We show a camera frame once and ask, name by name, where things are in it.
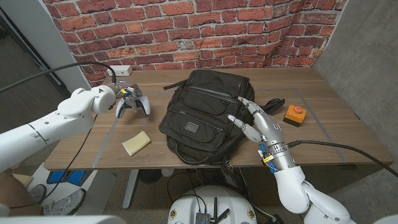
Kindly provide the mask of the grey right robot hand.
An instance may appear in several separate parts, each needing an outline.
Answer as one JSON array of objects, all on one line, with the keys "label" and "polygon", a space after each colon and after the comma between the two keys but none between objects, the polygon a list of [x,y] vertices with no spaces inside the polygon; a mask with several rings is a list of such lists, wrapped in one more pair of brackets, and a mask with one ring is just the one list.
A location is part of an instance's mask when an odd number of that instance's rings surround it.
[{"label": "grey right robot hand", "polygon": [[254,118],[254,125],[259,132],[249,124],[244,123],[235,116],[229,114],[228,119],[232,121],[245,136],[253,142],[263,142],[271,150],[283,150],[285,148],[284,135],[277,121],[267,114],[258,104],[241,96],[238,100],[249,110]]}]

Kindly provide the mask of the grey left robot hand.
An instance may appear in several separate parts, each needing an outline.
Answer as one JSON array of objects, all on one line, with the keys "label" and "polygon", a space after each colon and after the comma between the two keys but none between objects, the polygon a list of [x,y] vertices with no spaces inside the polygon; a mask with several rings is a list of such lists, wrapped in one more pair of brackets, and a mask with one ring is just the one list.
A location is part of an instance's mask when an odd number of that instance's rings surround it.
[{"label": "grey left robot hand", "polygon": [[132,109],[134,112],[137,112],[138,106],[136,100],[139,100],[143,96],[138,85],[120,80],[116,82],[116,86],[119,89],[116,98],[120,98],[116,108],[116,117],[121,118],[125,109]]}]

